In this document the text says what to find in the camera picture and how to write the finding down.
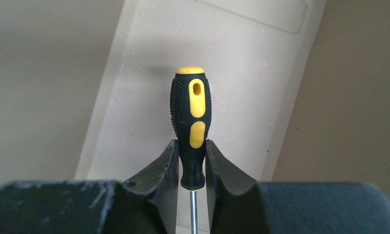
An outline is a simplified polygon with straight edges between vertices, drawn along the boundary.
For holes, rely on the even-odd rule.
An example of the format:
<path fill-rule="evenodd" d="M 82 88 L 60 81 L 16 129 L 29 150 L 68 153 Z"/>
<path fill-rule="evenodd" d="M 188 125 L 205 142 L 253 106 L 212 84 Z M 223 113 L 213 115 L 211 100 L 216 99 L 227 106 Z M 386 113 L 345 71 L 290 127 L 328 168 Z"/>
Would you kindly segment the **black yellow screwdriver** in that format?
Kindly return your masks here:
<path fill-rule="evenodd" d="M 181 186 L 190 192 L 191 233 L 196 234 L 197 191 L 205 186 L 203 162 L 212 119 L 211 91 L 203 68 L 187 66 L 176 70 L 170 113 L 183 167 Z"/>

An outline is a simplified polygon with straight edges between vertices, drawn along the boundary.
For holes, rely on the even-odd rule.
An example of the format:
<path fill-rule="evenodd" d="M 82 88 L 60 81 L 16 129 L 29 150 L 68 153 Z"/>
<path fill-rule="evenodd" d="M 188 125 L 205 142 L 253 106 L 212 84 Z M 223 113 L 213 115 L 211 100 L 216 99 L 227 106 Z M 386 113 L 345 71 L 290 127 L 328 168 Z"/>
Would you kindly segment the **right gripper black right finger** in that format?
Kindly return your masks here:
<path fill-rule="evenodd" d="M 259 182 L 206 142 L 212 234 L 390 234 L 390 201 L 354 182 Z"/>

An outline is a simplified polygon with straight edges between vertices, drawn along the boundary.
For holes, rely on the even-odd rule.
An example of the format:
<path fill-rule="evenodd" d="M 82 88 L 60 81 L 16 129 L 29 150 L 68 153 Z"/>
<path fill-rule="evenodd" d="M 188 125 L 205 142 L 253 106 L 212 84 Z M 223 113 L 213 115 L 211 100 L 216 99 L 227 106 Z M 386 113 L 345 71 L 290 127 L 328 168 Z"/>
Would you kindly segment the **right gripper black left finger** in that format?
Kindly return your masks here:
<path fill-rule="evenodd" d="M 173 234 L 177 141 L 116 180 L 11 181 L 0 186 L 0 234 Z"/>

